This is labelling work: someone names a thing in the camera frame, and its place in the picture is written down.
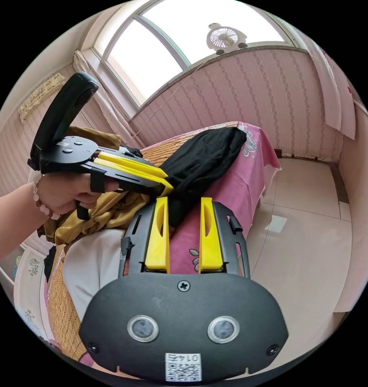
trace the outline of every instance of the bed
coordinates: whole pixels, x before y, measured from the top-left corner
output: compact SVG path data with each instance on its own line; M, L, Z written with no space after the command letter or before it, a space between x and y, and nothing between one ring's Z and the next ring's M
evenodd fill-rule
M261 128L234 121L202 128L154 144L142 150L145 159L160 166L176 149L196 134L220 127L238 127L247 141L228 172L214 182L204 196L212 197L234 211L247 237L260 198L269 189L280 164L268 137ZM170 241L171 273L195 274L199 251L200 210L196 207L175 231ZM57 247L55 268L45 289L48 316L57 346L65 355L92 366L93 360L82 344L81 322L62 278L62 246Z

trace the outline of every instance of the tiled floor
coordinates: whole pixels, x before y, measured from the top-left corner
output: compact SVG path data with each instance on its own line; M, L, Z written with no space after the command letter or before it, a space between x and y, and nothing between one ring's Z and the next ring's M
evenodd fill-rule
M274 295L289 330L267 369L302 355L333 331L351 254L349 205L338 203L329 166L280 161L282 171L247 238L251 278Z

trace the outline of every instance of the yellow controller attachment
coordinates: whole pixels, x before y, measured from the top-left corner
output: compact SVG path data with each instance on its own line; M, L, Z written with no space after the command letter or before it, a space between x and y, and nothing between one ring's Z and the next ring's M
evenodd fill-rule
M156 199L145 266L149 270L164 270L167 274L170 272L168 198L166 196Z
M223 257L211 198L201 198L199 273L220 270Z
M170 272L168 198L156 199L145 258L148 270ZM201 199L199 274L223 266L219 234L211 198Z
M173 190L173 187L165 180L168 175L153 165L143 164L107 152L100 152L98 157L94 159L94 163L163 184L165 189L161 197L168 195Z

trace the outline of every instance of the woven mat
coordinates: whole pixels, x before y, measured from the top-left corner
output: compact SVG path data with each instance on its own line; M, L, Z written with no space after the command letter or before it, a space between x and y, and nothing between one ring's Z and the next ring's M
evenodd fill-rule
M237 122L232 122L218 125L218 127L230 127L236 125ZM182 144L184 144L184 142L206 129L211 129L211 127L186 133L145 148L142 150L143 156L145 159L150 160L155 166L160 166ZM54 339L59 344L62 352L72 359L79 361L82 355L86 353L86 348L82 344L78 334L81 322L63 282L62 267L63 264L60 262L51 279L48 315Z

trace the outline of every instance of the beaded bracelet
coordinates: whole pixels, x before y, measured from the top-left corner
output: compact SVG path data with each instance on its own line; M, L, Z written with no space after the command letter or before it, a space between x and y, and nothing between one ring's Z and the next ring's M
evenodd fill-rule
M49 218L53 220L58 220L60 218L60 215L54 214L49 208L47 208L42 202L40 201L39 195L38 195L38 186L40 178L42 177L41 174L38 174L34 177L33 183L34 183L34 201L36 203L36 206L39 207L40 211L47 215Z

